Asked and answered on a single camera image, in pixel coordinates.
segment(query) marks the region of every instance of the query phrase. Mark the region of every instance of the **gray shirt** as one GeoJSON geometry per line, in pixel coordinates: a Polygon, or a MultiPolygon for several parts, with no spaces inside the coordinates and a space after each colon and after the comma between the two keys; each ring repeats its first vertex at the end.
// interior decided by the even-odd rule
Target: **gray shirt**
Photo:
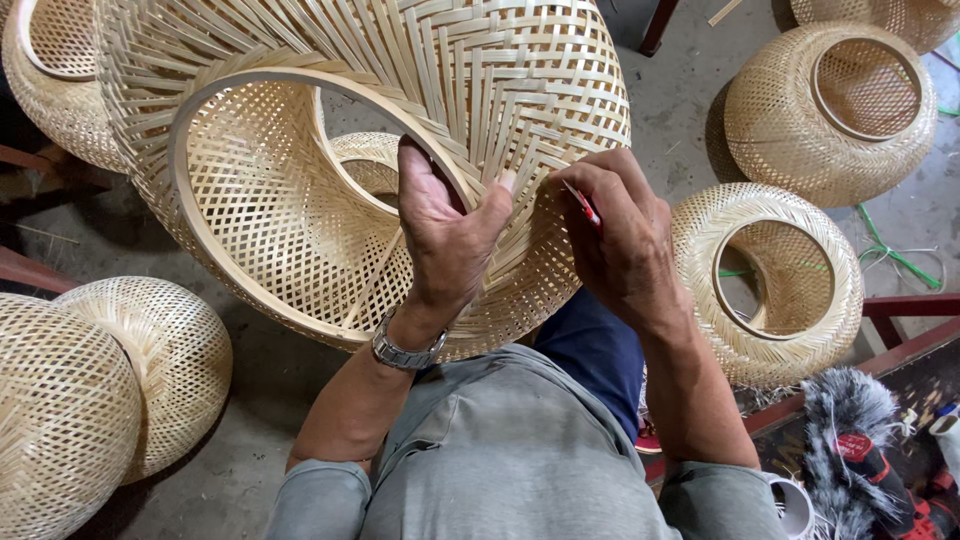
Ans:
{"type": "Polygon", "coordinates": [[[785,538],[760,473],[687,462],[667,475],[658,504],[610,411],[508,345],[416,384],[370,478],[355,463],[291,469],[266,538],[785,538]]]}

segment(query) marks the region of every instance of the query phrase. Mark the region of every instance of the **metal watch band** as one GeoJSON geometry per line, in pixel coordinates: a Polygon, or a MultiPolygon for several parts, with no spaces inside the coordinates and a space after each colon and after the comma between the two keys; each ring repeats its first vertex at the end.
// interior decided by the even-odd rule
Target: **metal watch band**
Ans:
{"type": "Polygon", "coordinates": [[[396,305],[391,307],[383,320],[376,327],[376,333],[373,334],[373,356],[391,367],[399,369],[420,369],[432,364],[440,354],[440,349],[446,341],[446,330],[441,332],[437,341],[426,351],[406,351],[400,349],[394,342],[387,337],[387,327],[390,326],[390,320],[394,318],[396,305]]]}

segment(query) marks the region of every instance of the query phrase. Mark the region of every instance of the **fingernail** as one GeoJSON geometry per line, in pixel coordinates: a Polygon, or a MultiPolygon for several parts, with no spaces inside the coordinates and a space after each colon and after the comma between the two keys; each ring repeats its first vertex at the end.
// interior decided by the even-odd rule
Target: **fingernail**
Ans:
{"type": "Polygon", "coordinates": [[[511,193],[514,192],[514,184],[516,184],[516,173],[514,171],[504,169],[500,172],[500,176],[496,179],[497,183],[506,187],[510,190],[511,193]]]}

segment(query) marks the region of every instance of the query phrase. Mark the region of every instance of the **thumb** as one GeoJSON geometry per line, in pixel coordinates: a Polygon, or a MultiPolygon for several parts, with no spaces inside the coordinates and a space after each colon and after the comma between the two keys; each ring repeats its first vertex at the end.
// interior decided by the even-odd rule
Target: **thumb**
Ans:
{"type": "Polygon", "coordinates": [[[516,173],[504,170],[487,187],[477,208],[468,215],[470,224],[483,236],[496,240],[514,213],[516,173]]]}

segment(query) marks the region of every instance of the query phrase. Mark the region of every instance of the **forearm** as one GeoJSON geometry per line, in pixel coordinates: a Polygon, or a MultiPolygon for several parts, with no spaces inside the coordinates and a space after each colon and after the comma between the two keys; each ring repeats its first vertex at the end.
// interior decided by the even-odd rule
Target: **forearm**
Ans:
{"type": "Polygon", "coordinates": [[[759,468],[730,385],[692,312],[654,331],[640,329],[647,405],[666,457],[759,468]]]}
{"type": "MultiPolygon", "coordinates": [[[[408,350],[429,347],[444,323],[405,303],[387,335],[408,350]]],[[[367,472],[370,459],[403,410],[416,371],[380,363],[365,344],[333,376],[310,408],[290,451],[287,470],[305,459],[356,461],[367,472]]]]}

